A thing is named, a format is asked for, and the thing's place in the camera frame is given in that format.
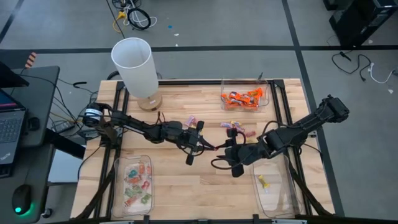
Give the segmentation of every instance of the candy wrapper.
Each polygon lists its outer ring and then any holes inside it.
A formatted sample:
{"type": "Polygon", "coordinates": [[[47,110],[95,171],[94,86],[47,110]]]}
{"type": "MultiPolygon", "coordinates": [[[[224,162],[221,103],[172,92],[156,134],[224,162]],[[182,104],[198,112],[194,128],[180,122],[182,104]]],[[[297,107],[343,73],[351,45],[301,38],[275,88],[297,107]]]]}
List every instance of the candy wrapper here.
{"type": "Polygon", "coordinates": [[[197,125],[197,120],[195,119],[194,116],[189,116],[188,120],[184,123],[186,126],[190,127],[191,125],[196,126],[197,125]]]}
{"type": "Polygon", "coordinates": [[[236,130],[238,130],[239,132],[244,133],[244,128],[241,128],[239,126],[235,126],[236,130]]]}
{"type": "Polygon", "coordinates": [[[222,127],[222,128],[233,128],[233,125],[231,123],[221,122],[220,127],[222,127]]]}
{"type": "Polygon", "coordinates": [[[256,131],[248,131],[246,132],[246,137],[251,137],[251,136],[255,136],[256,135],[256,131]]]}

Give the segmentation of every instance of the wooden tabletop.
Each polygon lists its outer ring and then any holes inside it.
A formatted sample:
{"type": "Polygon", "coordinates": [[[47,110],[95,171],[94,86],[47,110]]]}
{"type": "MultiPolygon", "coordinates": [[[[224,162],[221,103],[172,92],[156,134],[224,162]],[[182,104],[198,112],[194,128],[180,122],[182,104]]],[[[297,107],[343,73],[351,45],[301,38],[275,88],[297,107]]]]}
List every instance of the wooden tabletop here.
{"type": "MultiPolygon", "coordinates": [[[[303,88],[299,79],[285,79],[284,81],[292,119],[297,121],[308,114],[303,88]]],[[[116,83],[116,81],[102,81],[97,101],[112,105],[116,83]]],[[[190,115],[194,115],[198,120],[205,122],[202,135],[213,145],[222,144],[227,138],[225,128],[220,127],[220,122],[239,121],[246,129],[256,130],[259,135],[268,121],[276,120],[272,97],[262,113],[245,113],[224,111],[220,108],[219,85],[167,85],[160,86],[159,91],[163,96],[160,110],[164,113],[166,120],[184,123],[190,115]]],[[[279,92],[278,99],[282,117],[286,123],[279,92]]],[[[119,106],[121,107],[122,104],[123,94],[121,94],[119,106]]],[[[129,97],[127,113],[147,123],[154,123],[157,118],[156,111],[142,111],[133,96],[129,97]]],[[[314,138],[309,138],[307,144],[318,148],[314,138]]],[[[88,142],[85,158],[92,154],[98,145],[99,139],[88,142]]],[[[220,154],[224,154],[224,150],[206,151],[195,158],[192,166],[188,166],[185,164],[186,154],[175,145],[169,142],[152,144],[141,135],[131,131],[124,134],[121,151],[121,157],[148,155],[152,160],[155,188],[154,207],[149,214],[151,220],[250,219],[253,214],[259,214],[260,218],[270,218],[270,213],[267,213],[267,217],[257,206],[252,166],[245,167],[243,176],[233,178],[230,170],[218,170],[210,166],[210,161],[220,154]]],[[[97,191],[103,155],[104,149],[101,148],[81,168],[71,217],[77,216],[97,191]]],[[[303,146],[301,160],[308,188],[329,212],[334,212],[319,153],[303,146]]],[[[266,166],[272,160],[262,159],[258,162],[266,166]]],[[[112,164],[113,154],[109,158],[108,169],[112,164]]],[[[278,194],[274,196],[279,197],[278,192],[281,191],[275,189],[283,186],[273,184],[270,179],[269,181],[272,188],[268,194],[271,196],[278,194]]],[[[298,201],[303,202],[299,188],[296,187],[296,189],[298,201]]],[[[101,216],[105,214],[108,190],[104,195],[101,216]]],[[[272,207],[283,209],[278,205],[277,200],[269,200],[263,202],[262,205],[265,209],[272,207]]],[[[301,213],[304,213],[302,204],[299,207],[301,213]]],[[[142,217],[126,219],[142,220],[142,217]]]]}

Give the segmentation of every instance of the yellow candy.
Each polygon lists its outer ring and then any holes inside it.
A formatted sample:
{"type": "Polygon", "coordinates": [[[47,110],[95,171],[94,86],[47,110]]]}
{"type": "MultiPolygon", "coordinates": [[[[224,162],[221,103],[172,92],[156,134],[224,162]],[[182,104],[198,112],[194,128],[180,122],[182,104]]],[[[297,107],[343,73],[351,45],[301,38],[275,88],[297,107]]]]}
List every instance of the yellow candy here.
{"type": "Polygon", "coordinates": [[[242,123],[237,122],[237,121],[231,121],[231,124],[235,125],[235,126],[241,126],[242,125],[242,123]]]}
{"type": "Polygon", "coordinates": [[[264,177],[263,177],[262,175],[260,175],[260,176],[258,177],[258,179],[259,179],[259,182],[262,184],[262,187],[263,187],[263,188],[269,187],[269,184],[266,183],[266,181],[264,180],[264,177]]]}

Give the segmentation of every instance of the black computer case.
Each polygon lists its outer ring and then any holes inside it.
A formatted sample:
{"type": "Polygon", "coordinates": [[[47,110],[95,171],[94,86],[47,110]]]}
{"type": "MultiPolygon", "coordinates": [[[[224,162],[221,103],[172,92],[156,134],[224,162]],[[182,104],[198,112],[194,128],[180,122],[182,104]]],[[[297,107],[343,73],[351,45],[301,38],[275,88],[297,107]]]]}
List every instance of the black computer case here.
{"type": "Polygon", "coordinates": [[[336,10],[329,23],[342,46],[362,45],[398,8],[398,0],[354,0],[336,10]]]}

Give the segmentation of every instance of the clear plastic container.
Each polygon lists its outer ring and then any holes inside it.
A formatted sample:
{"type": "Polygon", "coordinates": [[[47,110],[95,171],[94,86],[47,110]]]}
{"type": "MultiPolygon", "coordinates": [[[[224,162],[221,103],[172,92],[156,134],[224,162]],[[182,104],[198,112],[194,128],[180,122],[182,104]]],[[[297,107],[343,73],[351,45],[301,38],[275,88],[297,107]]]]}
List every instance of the clear plastic container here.
{"type": "Polygon", "coordinates": [[[261,112],[269,103],[268,87],[268,81],[265,79],[222,79],[221,108],[223,110],[261,112]],[[258,90],[262,92],[259,97],[253,94],[258,90]]]}
{"type": "Polygon", "coordinates": [[[146,215],[153,205],[154,183],[149,156],[122,157],[114,162],[116,185],[112,216],[146,215]]]}
{"type": "Polygon", "coordinates": [[[280,154],[272,159],[261,159],[253,164],[254,190],[260,211],[269,218],[294,218],[301,213],[289,172],[289,160],[280,154]]]}

